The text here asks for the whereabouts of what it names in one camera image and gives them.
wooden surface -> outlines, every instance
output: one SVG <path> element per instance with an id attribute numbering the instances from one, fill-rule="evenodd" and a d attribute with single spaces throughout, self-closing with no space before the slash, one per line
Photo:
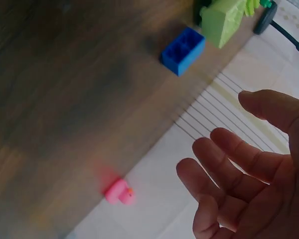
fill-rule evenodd
<path id="1" fill-rule="evenodd" d="M 0 239 L 63 238 L 252 35 L 178 78 L 192 0 L 0 0 Z"/>

hand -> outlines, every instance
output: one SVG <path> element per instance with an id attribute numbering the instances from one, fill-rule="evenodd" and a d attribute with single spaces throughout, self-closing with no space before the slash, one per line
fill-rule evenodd
<path id="1" fill-rule="evenodd" d="M 223 128 L 213 130 L 211 139 L 196 140 L 193 151 L 219 188 L 194 159 L 177 165 L 178 176 L 199 202 L 194 235 L 299 239 L 299 100 L 263 90 L 241 92 L 239 101 L 248 112 L 288 133 L 291 155 L 262 152 Z"/>

toy block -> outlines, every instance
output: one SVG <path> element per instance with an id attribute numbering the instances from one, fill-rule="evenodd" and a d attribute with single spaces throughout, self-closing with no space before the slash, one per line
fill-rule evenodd
<path id="1" fill-rule="evenodd" d="M 218 48 L 238 30 L 246 7 L 246 0 L 214 0 L 200 11 L 202 34 Z"/>
<path id="2" fill-rule="evenodd" d="M 161 54 L 165 67 L 181 76 L 205 48 L 205 37 L 187 27 Z"/>
<path id="3" fill-rule="evenodd" d="M 255 9 L 260 7 L 260 0 L 247 0 L 245 7 L 245 15 L 253 16 Z"/>

pink rubber duck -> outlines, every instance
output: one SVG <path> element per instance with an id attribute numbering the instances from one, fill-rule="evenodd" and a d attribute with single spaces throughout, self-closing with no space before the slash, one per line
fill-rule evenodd
<path id="1" fill-rule="evenodd" d="M 111 204 L 121 201 L 125 205 L 131 205 L 135 202 L 135 194 L 124 179 L 119 179 L 105 193 L 105 199 Z"/>

green toy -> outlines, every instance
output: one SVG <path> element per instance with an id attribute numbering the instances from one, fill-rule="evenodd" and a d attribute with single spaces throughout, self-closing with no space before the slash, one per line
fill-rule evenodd
<path id="1" fill-rule="evenodd" d="M 245 7 L 245 15 L 253 16 L 255 9 L 260 7 L 260 0 L 247 0 Z"/>
<path id="2" fill-rule="evenodd" d="M 213 0 L 200 10 L 202 34 L 222 48 L 239 28 L 245 8 L 246 0 Z"/>
<path id="3" fill-rule="evenodd" d="M 271 0 L 260 0 L 260 5 L 263 7 L 271 7 L 273 3 Z"/>

